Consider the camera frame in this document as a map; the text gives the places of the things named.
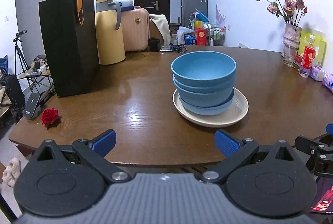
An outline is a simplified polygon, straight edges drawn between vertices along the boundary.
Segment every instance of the bag handle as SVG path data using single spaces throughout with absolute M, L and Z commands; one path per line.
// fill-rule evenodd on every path
M 84 22 L 84 16 L 83 16 L 83 1 L 82 0 L 76 0 L 76 5 L 77 5 L 77 11 L 78 11 L 78 18 L 81 26 L 83 25 Z
M 120 23 L 122 21 L 122 9 L 119 2 L 110 2 L 108 3 L 109 6 L 116 6 L 117 8 L 117 24 L 116 24 L 116 30 L 119 30 Z

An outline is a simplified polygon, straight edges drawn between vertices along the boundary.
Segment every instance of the blue gripper pad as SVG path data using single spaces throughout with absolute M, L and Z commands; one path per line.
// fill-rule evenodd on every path
M 116 140 L 116 132 L 109 129 L 95 139 L 91 140 L 88 147 L 100 156 L 105 157 L 115 147 Z
M 326 133 L 329 135 L 333 135 L 333 124 L 330 123 L 326 126 Z
M 227 131 L 219 129 L 215 133 L 215 146 L 226 156 L 229 157 L 237 152 L 244 143 L 232 136 Z

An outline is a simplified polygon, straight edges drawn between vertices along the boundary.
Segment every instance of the yellow package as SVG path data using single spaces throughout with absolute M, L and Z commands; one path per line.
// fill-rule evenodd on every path
M 199 20 L 194 21 L 195 28 L 202 28 L 203 24 L 204 24 L 203 21 L 199 21 Z
M 307 42 L 310 39 L 310 35 L 316 37 L 314 41 L 314 49 L 316 50 L 316 57 L 313 61 L 313 65 L 321 67 L 324 62 L 325 52 L 326 52 L 326 40 L 325 35 L 322 32 L 311 30 L 310 32 L 302 30 L 301 40 L 299 43 L 298 49 L 298 59 L 301 60 L 304 55 L 304 49 L 306 47 Z

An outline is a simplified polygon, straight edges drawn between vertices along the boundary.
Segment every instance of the glass cup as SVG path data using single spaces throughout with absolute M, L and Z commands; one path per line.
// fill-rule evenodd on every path
M 284 46 L 284 50 L 283 50 L 283 63 L 289 67 L 292 67 L 294 61 L 295 61 L 295 57 L 297 54 L 297 49 L 294 49 L 290 46 Z

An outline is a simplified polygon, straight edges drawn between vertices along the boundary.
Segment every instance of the white slipper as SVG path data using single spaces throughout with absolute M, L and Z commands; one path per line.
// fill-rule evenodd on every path
M 14 178 L 17 180 L 19 178 L 19 175 L 21 174 L 21 161 L 14 157 L 11 161 L 9 161 L 8 164 L 9 172 L 14 176 Z
M 2 174 L 2 180 L 7 183 L 10 187 L 14 187 L 15 185 L 15 178 L 13 176 L 13 174 L 11 174 L 11 172 L 9 171 L 9 167 L 7 167 L 3 174 Z

